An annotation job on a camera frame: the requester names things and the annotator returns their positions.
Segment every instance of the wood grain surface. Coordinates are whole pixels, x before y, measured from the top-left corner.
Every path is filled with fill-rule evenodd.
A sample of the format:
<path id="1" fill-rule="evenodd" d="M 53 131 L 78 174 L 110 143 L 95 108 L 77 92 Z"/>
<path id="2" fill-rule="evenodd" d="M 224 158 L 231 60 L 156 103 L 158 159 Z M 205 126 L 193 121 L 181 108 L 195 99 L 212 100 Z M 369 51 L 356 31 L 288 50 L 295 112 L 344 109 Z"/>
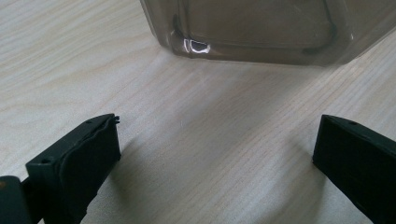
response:
<path id="1" fill-rule="evenodd" d="M 85 119 L 122 158 L 82 223 L 371 223 L 311 162 L 320 116 L 396 139 L 396 34 L 334 67 L 191 60 L 137 0 L 0 1 L 0 175 Z"/>

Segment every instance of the black clamp jaw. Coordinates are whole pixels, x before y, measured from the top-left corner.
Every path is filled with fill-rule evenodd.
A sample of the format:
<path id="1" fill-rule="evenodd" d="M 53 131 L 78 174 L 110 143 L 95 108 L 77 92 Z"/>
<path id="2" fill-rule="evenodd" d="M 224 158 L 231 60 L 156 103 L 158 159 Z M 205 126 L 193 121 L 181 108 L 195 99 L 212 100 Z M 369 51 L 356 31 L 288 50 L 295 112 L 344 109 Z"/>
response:
<path id="1" fill-rule="evenodd" d="M 374 223 L 396 223 L 396 142 L 324 115 L 313 162 Z"/>
<path id="2" fill-rule="evenodd" d="M 75 224 L 120 160 L 114 114 L 88 119 L 26 163 L 24 181 L 0 177 L 0 223 Z"/>

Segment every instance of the clear plastic box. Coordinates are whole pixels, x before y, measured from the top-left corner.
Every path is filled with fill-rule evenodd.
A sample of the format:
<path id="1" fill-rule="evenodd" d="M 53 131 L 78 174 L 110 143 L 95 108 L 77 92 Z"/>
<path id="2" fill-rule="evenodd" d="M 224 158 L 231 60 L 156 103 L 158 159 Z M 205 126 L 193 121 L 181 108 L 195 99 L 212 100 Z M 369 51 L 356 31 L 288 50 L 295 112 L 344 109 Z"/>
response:
<path id="1" fill-rule="evenodd" d="M 395 0 L 141 0 L 176 55 L 214 60 L 348 63 L 396 26 Z"/>

